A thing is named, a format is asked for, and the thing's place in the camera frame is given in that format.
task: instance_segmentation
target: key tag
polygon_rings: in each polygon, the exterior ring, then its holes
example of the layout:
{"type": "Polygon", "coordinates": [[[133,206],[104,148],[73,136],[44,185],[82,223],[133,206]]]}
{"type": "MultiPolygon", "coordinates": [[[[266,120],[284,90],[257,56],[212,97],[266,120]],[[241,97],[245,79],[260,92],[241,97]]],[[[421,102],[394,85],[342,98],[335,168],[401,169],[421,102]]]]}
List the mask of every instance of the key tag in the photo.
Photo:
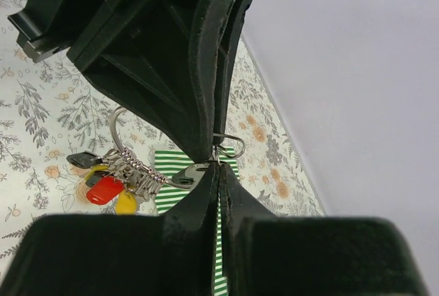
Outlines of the key tag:
{"type": "Polygon", "coordinates": [[[105,176],[88,190],[86,197],[96,205],[105,205],[124,190],[125,186],[114,176],[105,176]]]}
{"type": "Polygon", "coordinates": [[[137,201],[132,193],[123,190],[117,198],[115,212],[118,215],[134,215],[137,210],[137,201]]]}

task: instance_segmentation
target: white wall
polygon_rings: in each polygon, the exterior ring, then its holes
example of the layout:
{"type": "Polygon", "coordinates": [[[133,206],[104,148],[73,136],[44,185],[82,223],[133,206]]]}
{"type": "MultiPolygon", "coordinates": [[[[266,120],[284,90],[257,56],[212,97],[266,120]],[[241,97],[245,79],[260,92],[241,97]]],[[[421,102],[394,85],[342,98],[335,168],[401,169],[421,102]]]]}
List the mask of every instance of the white wall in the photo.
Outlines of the white wall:
{"type": "Polygon", "coordinates": [[[326,211],[406,235],[439,295],[439,0],[254,0],[244,37],[326,211]]]}

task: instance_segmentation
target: green and white stripes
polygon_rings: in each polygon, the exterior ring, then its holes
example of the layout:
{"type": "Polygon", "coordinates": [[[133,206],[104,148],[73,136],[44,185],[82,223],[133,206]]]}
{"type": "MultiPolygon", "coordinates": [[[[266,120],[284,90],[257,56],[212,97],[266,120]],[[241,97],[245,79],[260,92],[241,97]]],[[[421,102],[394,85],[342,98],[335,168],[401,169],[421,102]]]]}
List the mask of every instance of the green and white stripes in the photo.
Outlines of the green and white stripes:
{"type": "MultiPolygon", "coordinates": [[[[234,154],[233,148],[227,148],[228,154],[234,154]]],[[[228,159],[225,156],[219,156],[221,161],[229,163],[233,171],[239,177],[236,160],[228,159]]],[[[181,151],[156,151],[154,167],[160,173],[171,177],[193,164],[181,151]]],[[[159,214],[169,210],[187,195],[189,191],[180,190],[169,185],[164,185],[156,196],[156,205],[159,214]]],[[[217,253],[215,258],[215,296],[227,295],[227,283],[222,276],[222,250],[221,250],[221,214],[218,210],[217,222],[217,253]]]]}

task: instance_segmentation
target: black key fob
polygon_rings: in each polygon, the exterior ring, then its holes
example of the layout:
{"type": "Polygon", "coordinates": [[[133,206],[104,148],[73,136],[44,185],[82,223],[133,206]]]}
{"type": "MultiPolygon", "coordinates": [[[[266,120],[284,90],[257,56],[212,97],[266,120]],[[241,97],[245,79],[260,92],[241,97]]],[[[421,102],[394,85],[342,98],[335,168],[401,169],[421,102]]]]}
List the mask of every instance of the black key fob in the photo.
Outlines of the black key fob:
{"type": "Polygon", "coordinates": [[[103,177],[109,176],[110,173],[107,171],[95,171],[93,172],[93,175],[90,176],[86,181],[85,185],[87,185],[89,188],[94,187],[98,181],[100,181],[103,177]]]}
{"type": "Polygon", "coordinates": [[[85,151],[75,154],[70,154],[67,156],[67,161],[73,166],[81,169],[89,169],[93,166],[102,163],[102,158],[96,156],[95,154],[85,151]]]}

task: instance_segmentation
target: red key tag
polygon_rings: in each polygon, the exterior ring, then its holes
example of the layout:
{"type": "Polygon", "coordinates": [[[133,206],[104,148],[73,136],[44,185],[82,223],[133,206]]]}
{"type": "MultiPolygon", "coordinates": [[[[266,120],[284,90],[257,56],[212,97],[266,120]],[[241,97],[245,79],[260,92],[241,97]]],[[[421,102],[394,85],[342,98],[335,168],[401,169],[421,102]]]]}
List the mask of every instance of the red key tag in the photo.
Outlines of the red key tag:
{"type": "Polygon", "coordinates": [[[87,199],[92,204],[105,205],[124,189],[123,182],[113,176],[106,176],[87,192],[87,199]]]}

